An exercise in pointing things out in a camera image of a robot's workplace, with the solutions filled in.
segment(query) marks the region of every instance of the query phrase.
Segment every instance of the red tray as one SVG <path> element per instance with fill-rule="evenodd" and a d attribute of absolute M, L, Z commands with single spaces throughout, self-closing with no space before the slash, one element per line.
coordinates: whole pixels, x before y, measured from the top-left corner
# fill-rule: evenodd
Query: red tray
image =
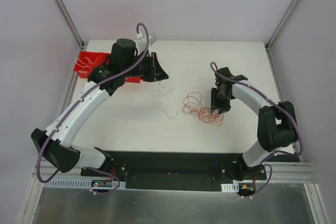
<path fill-rule="evenodd" d="M 80 78 L 87 78 L 96 66 L 105 61 L 107 55 L 109 55 L 109 53 L 81 51 L 73 70 L 78 73 Z M 130 77 L 126 78 L 125 81 L 140 83 L 141 80 L 141 77 Z"/>

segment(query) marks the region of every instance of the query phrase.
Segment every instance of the wire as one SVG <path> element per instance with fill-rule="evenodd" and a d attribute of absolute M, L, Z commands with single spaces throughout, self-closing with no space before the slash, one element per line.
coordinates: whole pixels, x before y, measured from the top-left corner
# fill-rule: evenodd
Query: wire
<path fill-rule="evenodd" d="M 101 171 L 101 170 L 98 170 L 98 169 L 95 169 L 95 168 L 92 168 L 92 167 L 87 167 L 87 169 L 90 169 L 90 170 L 92 170 L 92 171 L 94 171 L 94 172 L 96 172 L 96 173 L 101 173 L 101 174 L 110 176 L 110 178 L 114 178 L 114 179 L 118 182 L 118 184 L 117 184 L 117 186 L 116 186 L 115 188 L 112 188 L 112 189 L 110 189 L 109 191 L 107 191 L 107 192 L 105 192 L 105 193 L 100 193 L 100 192 L 98 192 L 98 191 L 95 191 L 95 192 L 93 193 L 94 195 L 95 195 L 95 194 L 98 194 L 98 195 L 110 194 L 111 192 L 117 190 L 117 189 L 120 187 L 120 181 L 119 181 L 119 179 L 118 179 L 116 176 L 114 176 L 113 174 L 108 174 L 108 173 L 106 173 L 106 172 L 103 172 L 103 171 Z M 89 192 L 91 192 L 92 189 L 83 189 L 83 190 L 81 190 L 81 191 L 78 191 L 78 192 L 76 192 L 76 193 L 70 195 L 69 197 L 67 197 L 67 198 L 65 198 L 65 199 L 62 199 L 62 200 L 59 200 L 59 201 L 56 201 L 56 202 L 50 202 L 50 201 L 47 201 L 46 198 L 45 198 L 45 195 L 44 195 L 44 197 L 43 197 L 43 201 L 45 201 L 46 203 L 51 204 L 51 205 L 58 205 L 58 204 L 63 203 L 63 202 L 65 202 L 65 201 L 67 201 L 67 200 L 73 199 L 74 197 L 76 197 L 77 195 L 79 195 L 79 194 L 81 194 L 81 193 L 84 193 L 85 191 L 89 191 Z"/>
<path fill-rule="evenodd" d="M 212 114 L 211 109 L 202 106 L 202 94 L 199 92 L 191 92 L 183 99 L 183 113 L 191 114 L 198 117 L 204 123 L 221 126 L 224 115 Z"/>
<path fill-rule="evenodd" d="M 272 178 L 272 174 L 273 174 L 273 168 L 271 165 L 269 164 L 264 164 L 265 166 L 268 166 L 269 167 L 269 176 L 268 176 L 268 179 L 267 181 L 264 183 L 264 185 L 261 187 L 261 189 L 257 190 L 253 195 L 256 195 L 258 194 L 259 192 L 261 192 L 268 184 L 269 182 L 271 181 L 271 178 Z"/>
<path fill-rule="evenodd" d="M 256 180 L 257 180 L 257 176 L 255 174 L 253 174 L 253 181 L 252 181 L 252 184 L 249 184 L 249 186 L 253 186 L 255 188 L 256 187 Z"/>
<path fill-rule="evenodd" d="M 101 82 L 97 83 L 96 85 L 94 85 L 92 88 L 90 88 L 87 92 L 85 92 L 82 97 L 81 97 L 81 101 L 84 100 L 84 98 L 86 96 L 88 96 L 88 94 L 90 94 L 94 89 L 98 88 L 99 86 L 101 86 L 102 84 L 106 83 L 106 82 L 109 82 L 113 79 L 116 79 L 118 77 L 121 77 L 123 76 L 124 74 L 126 74 L 127 72 L 131 71 L 132 69 L 134 69 L 137 65 L 140 64 L 140 62 L 145 58 L 147 52 L 148 52 L 148 48 L 149 48 L 149 33 L 148 33 L 148 30 L 147 30 L 147 27 L 143 24 L 143 23 L 138 23 L 137 24 L 137 33 L 139 33 L 139 27 L 142 26 L 142 28 L 145 30 L 145 33 L 146 33 L 146 46 L 145 46 L 145 50 L 142 52 L 140 58 L 132 65 L 130 66 L 129 68 L 121 71 L 120 73 L 114 75 L 114 76 L 111 76 L 105 80 L 102 80 Z M 72 111 L 74 111 L 74 109 L 81 103 L 81 101 L 76 101 L 72 106 L 71 108 L 66 112 L 66 114 L 62 117 L 61 120 L 59 120 L 58 124 L 56 125 L 56 129 L 53 130 L 50 135 L 47 137 L 47 139 L 45 140 L 44 144 L 42 145 L 41 147 L 41 150 L 38 154 L 38 158 L 37 158 L 37 163 L 36 163 L 36 176 L 38 178 L 38 180 L 41 182 L 41 183 L 47 183 L 49 181 L 52 180 L 52 178 L 58 173 L 59 169 L 57 169 L 49 178 L 47 179 L 42 179 L 41 177 L 41 172 L 40 172 L 40 165 L 41 165 L 41 160 L 42 160 L 42 156 L 43 156 L 43 153 L 44 153 L 44 150 L 46 149 L 49 141 L 52 139 L 53 135 L 56 133 L 56 131 L 61 127 L 61 125 L 64 123 L 64 121 L 66 120 L 66 118 L 72 113 Z"/>
<path fill-rule="evenodd" d="M 111 169 L 111 174 L 115 174 L 115 171 L 116 171 L 116 169 L 114 169 L 114 167 Z M 106 181 L 107 182 L 110 182 L 111 180 L 113 180 L 113 177 L 112 176 L 110 176 Z"/>

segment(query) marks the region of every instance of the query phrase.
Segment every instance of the black mounting base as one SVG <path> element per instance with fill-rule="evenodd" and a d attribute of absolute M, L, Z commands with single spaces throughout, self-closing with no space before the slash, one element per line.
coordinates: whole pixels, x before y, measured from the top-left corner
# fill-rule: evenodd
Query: black mounting base
<path fill-rule="evenodd" d="M 153 190 L 221 191 L 221 184 L 231 184 L 227 175 L 241 154 L 159 153 L 106 151 L 114 163 L 116 176 L 126 188 Z M 244 179 L 266 180 L 263 166 L 247 172 Z M 101 176 L 82 169 L 82 176 Z"/>

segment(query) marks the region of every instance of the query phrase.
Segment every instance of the cable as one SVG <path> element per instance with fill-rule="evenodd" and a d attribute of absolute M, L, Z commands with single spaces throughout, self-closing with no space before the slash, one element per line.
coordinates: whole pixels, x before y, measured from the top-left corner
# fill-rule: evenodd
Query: cable
<path fill-rule="evenodd" d="M 256 189 L 256 180 L 257 180 L 257 176 L 253 174 L 253 181 L 252 181 L 252 184 L 249 184 L 249 186 L 253 186 L 254 189 Z"/>
<path fill-rule="evenodd" d="M 264 95 L 260 90 L 256 89 L 255 87 L 247 85 L 246 83 L 235 81 L 235 80 L 232 80 L 232 79 L 227 78 L 225 76 L 222 76 L 220 73 L 217 72 L 218 71 L 218 67 L 217 67 L 216 63 L 211 62 L 210 63 L 210 67 L 215 72 L 215 74 L 218 75 L 219 77 L 221 77 L 222 79 L 224 79 L 226 81 L 229 81 L 229 82 L 232 82 L 232 83 L 235 83 L 235 84 L 243 85 L 243 86 L 245 86 L 247 88 L 252 89 L 257 94 L 259 94 L 262 98 L 264 98 L 266 101 L 268 101 L 270 104 L 272 104 L 274 107 L 276 107 L 278 110 L 280 110 L 283 114 L 285 114 L 288 117 L 288 119 L 290 120 L 290 122 L 293 124 L 295 132 L 296 132 L 296 134 L 298 136 L 299 143 L 300 143 L 300 151 L 297 154 L 292 154 L 292 153 L 284 152 L 284 151 L 274 151 L 274 153 L 283 153 L 283 154 L 290 155 L 290 156 L 295 156 L 295 157 L 296 156 L 300 156 L 302 154 L 302 152 L 303 152 L 303 141 L 302 141 L 301 132 L 300 132 L 300 130 L 298 128 L 298 125 L 296 124 L 294 118 L 286 110 L 284 110 L 283 108 L 281 108 L 274 101 L 270 100 L 266 95 Z"/>
<path fill-rule="evenodd" d="M 272 168 L 272 166 L 269 165 L 269 164 L 264 164 L 264 165 L 269 167 L 269 176 L 268 176 L 268 179 L 267 179 L 267 181 L 264 183 L 264 185 L 261 187 L 261 189 L 257 190 L 253 195 L 256 195 L 256 194 L 258 194 L 260 191 L 262 191 L 262 190 L 269 184 L 269 182 L 271 181 L 272 174 L 273 174 L 273 168 Z"/>
<path fill-rule="evenodd" d="M 108 81 L 111 81 L 113 79 L 116 79 L 118 77 L 121 77 L 123 76 L 124 74 L 126 74 L 127 72 L 131 71 L 132 69 L 134 69 L 137 65 L 140 64 L 140 62 L 145 58 L 147 52 L 148 52 L 148 48 L 149 48 L 149 33 L 148 33 L 148 30 L 147 30 L 147 27 L 143 24 L 143 23 L 138 23 L 137 24 L 137 33 L 139 33 L 139 27 L 142 26 L 143 29 L 145 30 L 145 33 L 146 33 L 146 46 L 145 46 L 145 50 L 142 52 L 142 55 L 140 56 L 140 58 L 132 65 L 130 66 L 129 68 L 121 71 L 120 73 L 114 75 L 114 76 L 111 76 L 105 80 L 102 80 L 101 82 L 97 83 L 96 85 L 94 85 L 92 88 L 90 88 L 87 92 L 85 92 L 82 97 L 81 97 L 81 100 L 83 101 L 84 98 L 90 94 L 94 89 L 96 89 L 97 87 L 101 86 L 102 84 L 108 82 Z M 58 124 L 56 125 L 56 130 L 59 129 L 61 127 L 61 125 L 63 124 L 63 122 L 65 121 L 65 119 L 72 113 L 72 111 L 81 103 L 81 101 L 76 101 L 72 107 L 67 111 L 67 113 L 62 117 L 61 120 L 59 120 Z M 36 176 L 38 178 L 38 180 L 41 182 L 41 183 L 47 183 L 49 181 L 52 180 L 52 178 L 58 173 L 59 169 L 57 169 L 48 179 L 44 180 L 42 179 L 41 177 L 41 173 L 40 173 L 40 165 L 41 165 L 41 160 L 42 160 L 42 156 L 43 156 L 43 153 L 44 153 L 44 150 L 46 149 L 49 141 L 52 139 L 53 135 L 56 133 L 56 130 L 53 130 L 50 135 L 47 137 L 47 139 L 45 140 L 44 144 L 42 145 L 42 148 L 38 154 L 38 158 L 37 158 L 37 163 L 36 163 Z"/>
<path fill-rule="evenodd" d="M 107 192 L 105 192 L 105 193 L 100 193 L 100 192 L 98 192 L 98 191 L 95 191 L 95 192 L 93 193 L 94 195 L 95 195 L 95 194 L 98 194 L 98 195 L 110 194 L 111 192 L 117 190 L 117 189 L 120 187 L 120 181 L 119 181 L 119 179 L 118 179 L 116 176 L 114 176 L 113 174 L 109 174 L 109 173 L 103 172 L 103 171 L 101 171 L 101 170 L 92 168 L 92 167 L 87 167 L 87 169 L 90 169 L 90 170 L 92 170 L 92 171 L 94 171 L 94 172 L 96 172 L 96 173 L 101 173 L 101 174 L 110 176 L 110 178 L 114 178 L 114 179 L 118 182 L 118 184 L 117 184 L 117 186 L 116 186 L 115 188 L 110 189 L 109 191 L 107 191 Z M 45 197 L 43 197 L 43 201 L 45 201 L 46 203 L 51 204 L 51 205 L 57 205 L 57 204 L 60 204 L 60 203 L 65 202 L 65 201 L 67 201 L 67 200 L 70 200 L 70 199 L 76 197 L 77 195 L 79 195 L 79 194 L 81 194 L 81 193 L 84 193 L 85 191 L 92 191 L 92 189 L 83 189 L 83 190 L 78 191 L 78 192 L 76 192 L 75 194 L 70 195 L 69 197 L 67 197 L 67 198 L 65 198 L 65 199 L 62 199 L 62 200 L 59 200 L 59 201 L 57 201 L 57 202 L 49 202 L 49 201 L 47 201 L 47 200 L 45 199 Z"/>
<path fill-rule="evenodd" d="M 114 169 L 114 167 L 111 169 L 111 174 L 115 174 L 115 171 L 116 171 L 116 169 Z M 110 176 L 107 180 L 106 180 L 106 182 L 111 182 L 111 181 L 113 181 L 113 177 L 112 176 Z"/>

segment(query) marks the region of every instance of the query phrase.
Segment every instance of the cable clip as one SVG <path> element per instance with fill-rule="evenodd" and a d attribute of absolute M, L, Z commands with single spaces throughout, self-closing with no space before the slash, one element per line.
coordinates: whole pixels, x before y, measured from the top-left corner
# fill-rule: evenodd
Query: cable clip
<path fill-rule="evenodd" d="M 136 34 L 136 37 L 137 37 L 138 39 L 142 39 L 142 38 L 143 38 L 143 35 L 142 35 L 141 32 L 139 32 L 138 34 Z"/>

